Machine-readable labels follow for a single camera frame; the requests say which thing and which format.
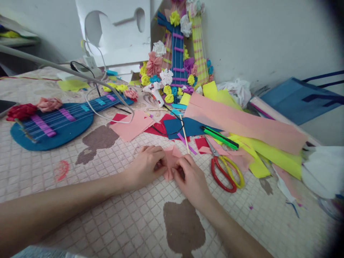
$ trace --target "pink paper strip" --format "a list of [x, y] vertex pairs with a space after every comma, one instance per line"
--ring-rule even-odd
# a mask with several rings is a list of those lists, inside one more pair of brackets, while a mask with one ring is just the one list
[[190, 98], [184, 117], [240, 136], [262, 140], [294, 155], [299, 155], [307, 141], [307, 136], [292, 125], [251, 115], [196, 92]]
[[[182, 140], [182, 142], [186, 145], [186, 141], [184, 137], [180, 133], [178, 133], [177, 135]], [[189, 144], [188, 144], [188, 147], [189, 147], [189, 150], [191, 150], [193, 154], [197, 155], [197, 152], [195, 152], [195, 150]]]

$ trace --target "red paper flower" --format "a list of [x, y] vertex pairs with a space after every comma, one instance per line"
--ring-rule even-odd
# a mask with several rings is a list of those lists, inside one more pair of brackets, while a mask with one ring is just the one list
[[14, 119], [18, 118], [20, 121], [24, 121], [34, 115], [36, 111], [37, 107], [32, 104], [13, 106], [8, 111], [6, 120], [14, 121]]

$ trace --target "brown stain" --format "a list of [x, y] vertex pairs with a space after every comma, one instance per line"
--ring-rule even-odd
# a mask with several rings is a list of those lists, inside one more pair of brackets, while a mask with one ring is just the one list
[[89, 163], [97, 154], [98, 149], [111, 148], [118, 138], [118, 134], [111, 128], [105, 125], [99, 126], [82, 139], [82, 142], [87, 145], [88, 148], [79, 153], [75, 164], [78, 165], [83, 163], [85, 165]]
[[164, 220], [168, 246], [182, 257], [193, 257], [192, 250], [205, 243], [205, 231], [195, 208], [185, 199], [181, 204], [167, 202]]
[[264, 189], [267, 195], [273, 195], [271, 185], [268, 182], [267, 178], [260, 178], [259, 183], [261, 184], [262, 188]]

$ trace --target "white plastic bag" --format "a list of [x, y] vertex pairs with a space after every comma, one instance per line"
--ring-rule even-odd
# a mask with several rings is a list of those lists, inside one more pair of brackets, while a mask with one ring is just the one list
[[218, 90], [228, 90], [229, 94], [244, 109], [251, 99], [250, 83], [241, 81], [239, 78], [235, 82], [222, 82], [216, 85]]

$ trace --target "scissors blade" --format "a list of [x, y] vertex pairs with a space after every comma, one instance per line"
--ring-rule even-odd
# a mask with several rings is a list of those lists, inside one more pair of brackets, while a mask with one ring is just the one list
[[215, 157], [219, 157], [220, 154], [218, 153], [218, 151], [214, 149], [214, 147], [210, 144], [210, 142], [209, 142], [209, 140], [208, 140], [207, 138], [205, 138], [205, 139], [207, 140], [207, 143], [208, 143], [208, 145], [209, 145], [209, 147], [210, 147], [210, 150], [211, 150], [212, 154], [213, 154]]

